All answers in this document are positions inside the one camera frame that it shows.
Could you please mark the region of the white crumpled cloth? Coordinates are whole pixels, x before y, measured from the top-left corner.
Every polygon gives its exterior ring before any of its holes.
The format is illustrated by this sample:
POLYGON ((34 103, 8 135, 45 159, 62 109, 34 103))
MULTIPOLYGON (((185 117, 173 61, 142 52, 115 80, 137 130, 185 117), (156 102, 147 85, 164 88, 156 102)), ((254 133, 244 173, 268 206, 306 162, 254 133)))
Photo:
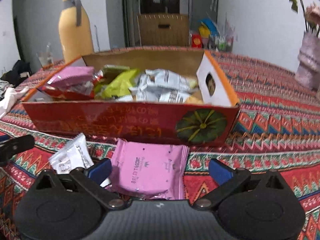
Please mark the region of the white crumpled cloth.
POLYGON ((14 106, 14 104, 20 100, 25 93, 27 93, 29 87, 24 87, 21 91, 17 91, 15 88, 8 88, 4 93, 4 99, 0 105, 0 119, 3 118, 14 106))

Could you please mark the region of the small white snack packet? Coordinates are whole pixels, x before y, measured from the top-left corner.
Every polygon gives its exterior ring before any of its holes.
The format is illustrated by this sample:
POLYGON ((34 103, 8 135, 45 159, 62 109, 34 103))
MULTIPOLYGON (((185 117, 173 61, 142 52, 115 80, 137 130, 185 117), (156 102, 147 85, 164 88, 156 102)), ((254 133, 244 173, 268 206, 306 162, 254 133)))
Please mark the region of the small white snack packet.
POLYGON ((61 150, 49 158, 49 162, 57 174, 69 174, 75 168, 87 169, 94 165, 83 133, 67 142, 61 150))

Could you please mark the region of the white snack packet with label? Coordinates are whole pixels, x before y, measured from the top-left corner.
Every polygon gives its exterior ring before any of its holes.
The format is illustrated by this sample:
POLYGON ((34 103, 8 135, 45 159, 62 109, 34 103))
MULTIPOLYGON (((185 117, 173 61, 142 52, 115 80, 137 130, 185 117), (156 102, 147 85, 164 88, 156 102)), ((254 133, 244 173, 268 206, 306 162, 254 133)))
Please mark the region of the white snack packet with label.
POLYGON ((165 69, 147 69, 138 84, 129 88, 136 101, 163 103, 185 103, 198 90, 196 78, 183 77, 165 69))

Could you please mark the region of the pink snack packet on table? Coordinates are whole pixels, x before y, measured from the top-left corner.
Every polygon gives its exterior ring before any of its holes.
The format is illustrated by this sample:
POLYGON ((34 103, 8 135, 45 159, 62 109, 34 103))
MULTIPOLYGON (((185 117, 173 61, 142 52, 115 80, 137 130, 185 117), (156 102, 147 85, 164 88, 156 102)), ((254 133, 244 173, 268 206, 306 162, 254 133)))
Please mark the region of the pink snack packet on table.
POLYGON ((184 199, 189 147, 118 140, 108 190, 143 199, 184 199))

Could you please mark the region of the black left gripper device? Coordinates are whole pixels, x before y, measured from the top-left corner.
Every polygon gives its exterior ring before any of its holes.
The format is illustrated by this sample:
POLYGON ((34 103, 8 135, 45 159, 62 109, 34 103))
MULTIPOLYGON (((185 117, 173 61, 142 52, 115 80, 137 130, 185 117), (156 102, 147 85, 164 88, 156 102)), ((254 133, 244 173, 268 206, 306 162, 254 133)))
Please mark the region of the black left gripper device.
POLYGON ((24 151, 31 150, 35 145, 32 135, 24 135, 17 138, 10 138, 8 135, 1 135, 0 165, 6 166, 9 160, 24 151))

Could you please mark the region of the pink snack packet in box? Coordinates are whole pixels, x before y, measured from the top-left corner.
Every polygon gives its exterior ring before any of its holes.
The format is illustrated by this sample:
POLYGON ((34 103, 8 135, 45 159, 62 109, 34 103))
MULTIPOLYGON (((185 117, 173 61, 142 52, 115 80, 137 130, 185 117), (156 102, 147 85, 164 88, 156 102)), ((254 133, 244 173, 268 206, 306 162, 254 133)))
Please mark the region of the pink snack packet in box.
POLYGON ((90 81, 94 74, 93 67, 65 67, 56 73, 47 84, 52 87, 67 87, 90 81))

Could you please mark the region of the yellow thermos jug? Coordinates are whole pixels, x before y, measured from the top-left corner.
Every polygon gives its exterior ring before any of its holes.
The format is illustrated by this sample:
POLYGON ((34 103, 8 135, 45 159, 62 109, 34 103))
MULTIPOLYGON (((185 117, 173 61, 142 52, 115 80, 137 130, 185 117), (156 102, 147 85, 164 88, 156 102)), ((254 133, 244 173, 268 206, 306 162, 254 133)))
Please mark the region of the yellow thermos jug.
POLYGON ((81 0, 62 0, 58 31, 65 62, 94 53, 91 25, 81 0))

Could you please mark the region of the blue and yellow dustpan set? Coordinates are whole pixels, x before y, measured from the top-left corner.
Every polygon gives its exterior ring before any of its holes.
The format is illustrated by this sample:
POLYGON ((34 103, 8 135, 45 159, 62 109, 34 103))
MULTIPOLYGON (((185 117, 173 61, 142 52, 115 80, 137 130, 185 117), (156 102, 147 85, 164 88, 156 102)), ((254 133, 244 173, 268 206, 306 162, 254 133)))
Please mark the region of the blue and yellow dustpan set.
POLYGON ((199 22, 199 33, 202 38, 209 38, 210 35, 220 36, 217 25, 210 18, 203 18, 199 22))

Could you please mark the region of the orange cardboard snack box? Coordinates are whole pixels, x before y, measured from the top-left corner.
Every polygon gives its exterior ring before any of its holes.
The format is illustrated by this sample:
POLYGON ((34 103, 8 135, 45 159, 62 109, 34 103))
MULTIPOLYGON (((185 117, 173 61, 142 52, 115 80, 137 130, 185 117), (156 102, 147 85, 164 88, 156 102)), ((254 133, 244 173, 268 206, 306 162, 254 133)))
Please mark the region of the orange cardboard snack box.
POLYGON ((39 131, 98 135, 154 144, 220 146, 234 127, 240 101, 208 50, 186 47, 132 47, 78 57, 70 67, 104 65, 167 69, 199 82, 202 104, 106 100, 40 101, 33 89, 22 104, 39 131))

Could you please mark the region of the pink ceramic vase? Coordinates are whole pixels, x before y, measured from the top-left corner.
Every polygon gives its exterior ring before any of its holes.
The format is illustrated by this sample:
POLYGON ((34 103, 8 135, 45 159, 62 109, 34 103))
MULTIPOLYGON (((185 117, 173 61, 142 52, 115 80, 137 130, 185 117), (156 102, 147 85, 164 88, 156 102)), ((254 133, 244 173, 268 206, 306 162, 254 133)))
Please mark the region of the pink ceramic vase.
POLYGON ((295 79, 308 89, 319 88, 319 54, 319 38, 305 32, 298 54, 299 66, 295 79))

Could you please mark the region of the patterned red tablecloth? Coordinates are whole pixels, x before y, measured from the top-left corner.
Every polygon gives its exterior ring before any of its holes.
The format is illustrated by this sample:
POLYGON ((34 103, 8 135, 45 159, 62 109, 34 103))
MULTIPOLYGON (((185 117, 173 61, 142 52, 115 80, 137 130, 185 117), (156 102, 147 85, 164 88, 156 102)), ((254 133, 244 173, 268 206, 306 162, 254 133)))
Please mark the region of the patterned red tablecloth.
MULTIPOLYGON (((319 101, 296 82, 293 72, 247 56, 212 52, 241 103, 238 121, 218 148, 192 148, 184 174, 185 196, 195 201, 216 184, 208 162, 217 158, 232 168, 252 172, 276 168, 306 213, 300 239, 319 239, 319 101)), ((18 239, 14 209, 49 167, 49 157, 66 142, 39 132, 20 102, 1 119, 1 134, 13 138, 31 134, 35 147, 14 156, 1 168, 1 236, 18 239)))

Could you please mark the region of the clear drinking glass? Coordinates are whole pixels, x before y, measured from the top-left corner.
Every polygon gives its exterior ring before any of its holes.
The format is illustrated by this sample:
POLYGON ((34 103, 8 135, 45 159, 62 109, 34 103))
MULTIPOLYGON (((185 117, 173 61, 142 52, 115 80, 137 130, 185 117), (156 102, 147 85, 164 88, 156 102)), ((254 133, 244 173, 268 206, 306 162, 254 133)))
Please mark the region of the clear drinking glass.
POLYGON ((51 66, 54 63, 51 43, 48 42, 45 51, 40 51, 36 53, 36 56, 43 69, 47 68, 48 66, 51 66))

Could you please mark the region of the red snack packet in box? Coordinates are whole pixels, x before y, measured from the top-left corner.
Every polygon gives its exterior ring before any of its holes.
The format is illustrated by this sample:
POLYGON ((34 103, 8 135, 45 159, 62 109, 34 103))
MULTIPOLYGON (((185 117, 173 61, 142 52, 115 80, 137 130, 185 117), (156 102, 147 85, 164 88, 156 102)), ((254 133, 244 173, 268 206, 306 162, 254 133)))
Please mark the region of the red snack packet in box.
POLYGON ((94 74, 90 81, 83 82, 78 85, 67 86, 67 87, 52 87, 48 85, 46 82, 44 85, 40 86, 38 90, 56 100, 67 100, 67 101, 93 100, 94 99, 93 79, 94 79, 94 74))

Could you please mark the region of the green snack packet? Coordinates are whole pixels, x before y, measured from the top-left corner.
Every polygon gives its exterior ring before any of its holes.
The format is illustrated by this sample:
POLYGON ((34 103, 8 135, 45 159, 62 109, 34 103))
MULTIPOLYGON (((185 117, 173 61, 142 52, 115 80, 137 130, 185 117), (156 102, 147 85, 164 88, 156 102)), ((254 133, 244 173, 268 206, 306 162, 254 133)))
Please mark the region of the green snack packet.
POLYGON ((110 100, 130 95, 130 88, 136 87, 141 73, 140 69, 128 66, 104 65, 94 75, 94 97, 110 100))

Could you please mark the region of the dried pink roses bouquet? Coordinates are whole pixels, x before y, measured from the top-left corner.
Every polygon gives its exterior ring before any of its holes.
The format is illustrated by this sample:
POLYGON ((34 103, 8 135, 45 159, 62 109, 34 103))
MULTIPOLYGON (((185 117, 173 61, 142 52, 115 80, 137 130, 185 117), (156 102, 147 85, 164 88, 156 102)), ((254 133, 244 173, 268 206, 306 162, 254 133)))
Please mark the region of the dried pink roses bouquet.
POLYGON ((316 35, 319 38, 319 5, 315 2, 309 6, 304 5, 303 0, 289 0, 291 3, 291 10, 298 13, 298 6, 302 8, 305 32, 316 35))

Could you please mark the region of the red canister on floor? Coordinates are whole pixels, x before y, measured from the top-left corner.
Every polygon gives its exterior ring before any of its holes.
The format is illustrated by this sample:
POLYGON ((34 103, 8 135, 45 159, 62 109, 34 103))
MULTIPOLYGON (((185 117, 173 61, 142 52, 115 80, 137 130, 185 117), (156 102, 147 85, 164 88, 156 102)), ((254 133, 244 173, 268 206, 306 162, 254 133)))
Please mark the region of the red canister on floor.
POLYGON ((202 48, 202 38, 200 34, 191 35, 191 46, 193 48, 202 48))

